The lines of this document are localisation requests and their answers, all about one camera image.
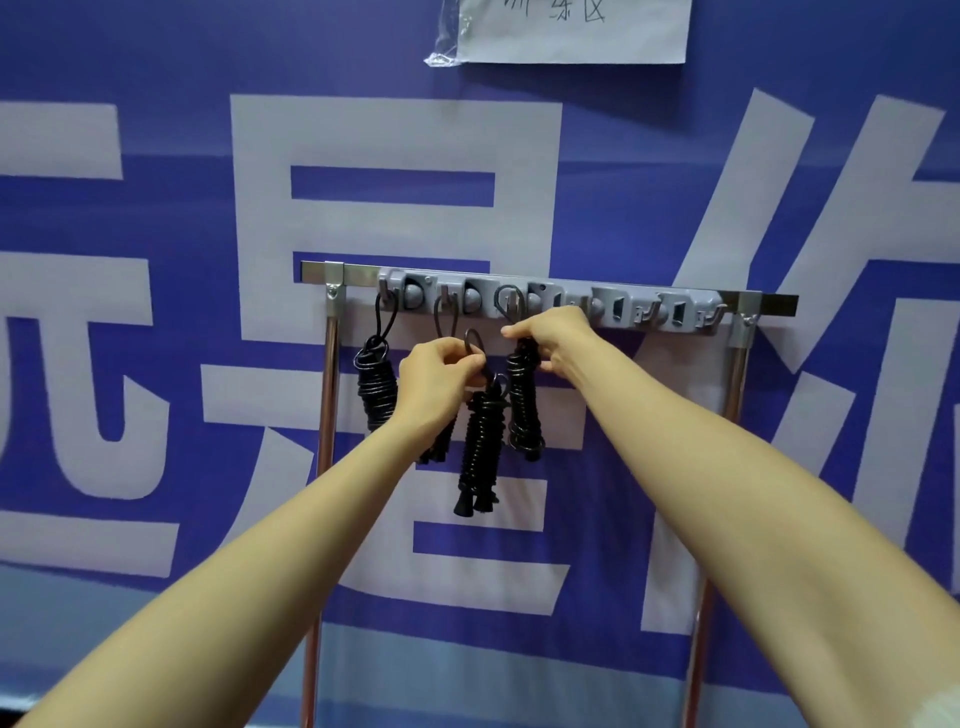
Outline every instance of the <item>black jump rope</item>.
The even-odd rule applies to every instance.
[[[500,293],[512,289],[517,293],[517,307],[519,317],[512,317],[504,310],[499,302]],[[363,400],[364,411],[367,413],[367,429],[373,432],[383,425],[394,414],[396,408],[396,375],[390,361],[390,345],[387,335],[394,325],[399,311],[399,295],[397,291],[388,293],[393,303],[393,313],[386,328],[381,327],[380,305],[381,297],[377,294],[373,305],[376,316],[376,333],[367,339],[356,356],[353,364],[359,375],[358,390]],[[450,335],[456,336],[457,319],[460,313],[460,302],[456,294],[450,296],[453,311],[453,324]],[[521,321],[527,316],[526,297],[514,285],[502,285],[493,293],[493,305],[503,314],[511,324]],[[443,337],[440,326],[440,297],[433,305],[433,321],[437,329],[437,337]],[[473,328],[464,332],[464,343],[470,351],[470,337],[475,341],[476,349],[485,352],[480,334]],[[482,375],[487,386],[473,393],[467,409],[470,419],[467,422],[467,437],[464,442],[464,459],[460,467],[460,497],[453,512],[457,516],[469,518],[473,511],[490,513],[493,504],[499,502],[493,487],[496,485],[496,469],[500,460],[500,451],[503,448],[503,432],[506,429],[504,410],[511,408],[510,447],[522,452],[528,462],[540,460],[544,442],[540,429],[540,416],[537,412],[537,387],[534,381],[534,372],[540,365],[540,354],[537,342],[530,337],[516,342],[516,349],[507,357],[507,374],[494,374],[490,366],[485,364]],[[430,461],[442,463],[450,448],[450,438],[456,418],[447,425],[434,440],[433,445],[420,456],[420,463]]]

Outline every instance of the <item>paper sign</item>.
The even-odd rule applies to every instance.
[[[457,61],[683,63],[690,0],[460,0]]]

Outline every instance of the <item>metal bar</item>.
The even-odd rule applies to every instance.
[[[738,310],[733,315],[730,339],[727,342],[727,395],[724,399],[723,417],[740,424],[743,409],[743,387],[747,380],[747,362],[754,343],[756,322],[762,307],[760,293],[750,292],[738,297]],[[697,596],[697,615],[693,621],[693,635],[690,638],[690,659],[686,666],[686,685],[684,689],[684,707],[681,712],[681,728],[697,728],[697,714],[700,709],[700,696],[707,672],[707,654],[710,640],[710,627],[713,623],[713,611],[717,591],[701,570],[700,588]]]
[[[321,387],[320,432],[317,447],[317,477],[333,465],[333,445],[337,429],[337,388],[340,379],[340,314],[346,298],[343,263],[327,263],[326,338],[324,339],[324,381]],[[341,271],[337,276],[336,266]],[[303,650],[303,687],[300,697],[300,728],[314,728],[317,714],[317,681],[320,677],[320,641],[323,616],[306,633]]]
[[[315,285],[324,285],[326,284],[326,265],[327,263],[319,260],[304,260],[300,263],[300,280],[304,283],[312,283]],[[376,288],[379,285],[379,278],[381,270],[390,270],[391,266],[384,266],[381,269],[380,266],[376,265],[363,265],[359,263],[344,263],[343,264],[343,279],[344,285],[356,286],[360,288]],[[508,279],[515,279],[514,282],[521,282],[522,277],[517,276],[499,276],[499,275],[483,275],[483,274],[473,274],[457,271],[424,271],[420,269],[410,269],[412,273],[420,274],[432,274],[437,277],[443,276],[454,276],[454,277],[471,277],[478,279],[503,279],[503,282],[508,282]],[[543,283],[546,287],[558,286],[560,288],[573,288],[579,286],[579,288],[590,287],[622,287],[622,288],[656,288],[657,290],[667,293],[671,290],[680,290],[671,287],[663,286],[636,286],[634,284],[628,283],[608,283],[608,282],[590,282],[582,280],[565,280],[565,279],[539,279],[536,280],[540,283]],[[701,292],[711,292],[719,296],[727,308],[731,311],[737,311],[742,309],[741,299],[745,301],[752,302],[754,304],[756,301],[759,301],[759,309],[757,311],[758,315],[761,316],[783,316],[783,317],[793,317],[797,315],[797,305],[799,298],[797,296],[791,296],[788,294],[782,293],[761,293],[759,291],[727,291],[727,290],[710,290],[710,289],[696,289],[688,288],[685,290],[689,291],[701,291]]]

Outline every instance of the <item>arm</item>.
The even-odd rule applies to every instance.
[[[457,339],[414,348],[389,422],[154,599],[19,725],[246,725],[400,476],[456,414],[484,361],[464,353]]]
[[[960,608],[829,486],[655,381],[564,307],[532,335],[813,725],[902,726],[960,684]],[[677,432],[697,443],[678,456]]]

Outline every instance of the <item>metal pole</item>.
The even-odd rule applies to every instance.
[[[727,394],[722,414],[726,420],[735,425],[740,424],[743,385],[747,378],[747,360],[750,357],[750,347],[754,343],[761,299],[762,294],[759,293],[740,294],[738,310],[733,314],[730,338],[727,341]],[[713,621],[713,607],[717,597],[716,587],[702,572],[698,592],[697,615],[693,621],[693,635],[690,639],[690,659],[686,666],[681,728],[697,728],[700,694],[704,686],[704,674],[707,671],[707,648]]]
[[[324,383],[320,404],[320,443],[317,448],[317,477],[333,465],[333,442],[337,429],[337,384],[340,378],[340,314],[347,297],[344,264],[326,263],[326,338],[324,340]],[[303,688],[300,699],[300,728],[314,728],[317,714],[317,680],[320,677],[320,636],[322,615],[306,633],[303,650]]]

